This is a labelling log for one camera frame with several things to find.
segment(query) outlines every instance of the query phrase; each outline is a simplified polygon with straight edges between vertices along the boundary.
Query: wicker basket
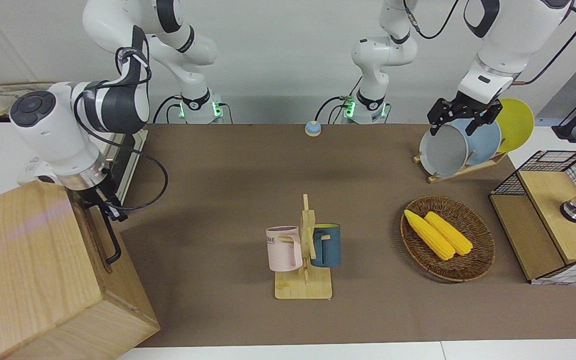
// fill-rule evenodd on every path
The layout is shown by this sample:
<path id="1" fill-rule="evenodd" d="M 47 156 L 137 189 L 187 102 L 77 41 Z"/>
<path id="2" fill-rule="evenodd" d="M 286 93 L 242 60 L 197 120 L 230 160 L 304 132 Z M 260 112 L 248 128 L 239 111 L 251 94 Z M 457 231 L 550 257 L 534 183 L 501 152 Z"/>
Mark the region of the wicker basket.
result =
<path id="1" fill-rule="evenodd" d="M 467 255 L 455 254 L 450 260 L 441 260 L 423 242 L 402 215 L 400 231 L 410 256 L 430 274 L 444 280 L 462 283 L 484 276 L 495 262 L 495 242 L 482 219 L 463 203 L 445 196 L 424 196 L 409 203 L 407 210 L 426 216 L 437 213 L 459 230 L 473 244 Z"/>

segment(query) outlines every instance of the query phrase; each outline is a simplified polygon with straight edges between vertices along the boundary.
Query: wooden cabinet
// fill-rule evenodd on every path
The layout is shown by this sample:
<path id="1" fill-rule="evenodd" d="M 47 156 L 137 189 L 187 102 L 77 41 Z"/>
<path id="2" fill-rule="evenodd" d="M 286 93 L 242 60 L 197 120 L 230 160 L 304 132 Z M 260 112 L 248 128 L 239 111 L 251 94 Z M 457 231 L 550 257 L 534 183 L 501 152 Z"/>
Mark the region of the wooden cabinet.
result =
<path id="1" fill-rule="evenodd" d="M 560 212 L 576 196 L 563 171 L 518 171 L 525 194 L 490 199 L 526 279 L 534 284 L 576 284 L 576 223 Z"/>
<path id="2" fill-rule="evenodd" d="M 101 214 L 74 198 L 41 182 L 0 195 L 0 359 L 116 359 L 159 330 L 121 237 L 105 265 Z"/>

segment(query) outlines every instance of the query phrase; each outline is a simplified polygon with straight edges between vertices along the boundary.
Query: corn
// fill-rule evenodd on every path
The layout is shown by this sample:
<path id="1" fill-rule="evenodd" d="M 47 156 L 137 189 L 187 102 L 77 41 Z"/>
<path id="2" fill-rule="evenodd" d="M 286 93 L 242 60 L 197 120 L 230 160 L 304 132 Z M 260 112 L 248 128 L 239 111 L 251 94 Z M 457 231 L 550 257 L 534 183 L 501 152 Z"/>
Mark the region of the corn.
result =
<path id="1" fill-rule="evenodd" d="M 404 210 L 408 223 L 414 232 L 423 240 L 423 242 L 432 250 L 441 260 L 450 260 L 455 256 L 455 249 L 446 239 L 430 226 L 421 216 L 410 210 Z"/>
<path id="2" fill-rule="evenodd" d="M 471 250 L 473 250 L 473 243 L 466 239 L 466 237 L 461 232 L 459 232 L 459 230 L 457 230 L 448 221 L 443 219 L 435 212 L 428 212 L 424 219 L 428 222 L 428 224 L 432 225 L 432 227 L 435 228 L 439 234 L 443 235 L 443 237 L 448 241 L 448 243 L 450 243 L 454 250 L 457 251 L 457 254 L 466 255 L 470 253 Z"/>

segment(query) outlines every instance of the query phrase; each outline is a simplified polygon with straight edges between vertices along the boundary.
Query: pink mug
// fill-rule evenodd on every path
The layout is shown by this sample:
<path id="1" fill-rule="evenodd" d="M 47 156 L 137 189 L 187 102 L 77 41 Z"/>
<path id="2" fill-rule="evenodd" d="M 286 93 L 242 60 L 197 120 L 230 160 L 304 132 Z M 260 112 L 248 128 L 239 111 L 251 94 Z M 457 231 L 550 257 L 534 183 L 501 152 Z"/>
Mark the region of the pink mug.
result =
<path id="1" fill-rule="evenodd" d="M 268 265 L 277 272 L 294 271 L 304 265 L 302 240 L 297 226 L 266 228 L 265 243 L 268 248 Z"/>

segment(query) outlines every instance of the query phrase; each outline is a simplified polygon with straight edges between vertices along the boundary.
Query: white plate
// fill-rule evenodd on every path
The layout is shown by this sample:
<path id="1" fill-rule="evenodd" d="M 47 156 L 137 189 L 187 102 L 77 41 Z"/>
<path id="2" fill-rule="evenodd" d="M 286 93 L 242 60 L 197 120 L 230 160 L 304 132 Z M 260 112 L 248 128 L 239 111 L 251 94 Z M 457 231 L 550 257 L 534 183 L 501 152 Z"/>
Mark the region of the white plate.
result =
<path id="1" fill-rule="evenodd" d="M 447 123 L 432 136 L 426 132 L 419 145 L 421 165 L 430 175 L 448 178 L 464 167 L 468 159 L 468 141 L 456 127 Z"/>

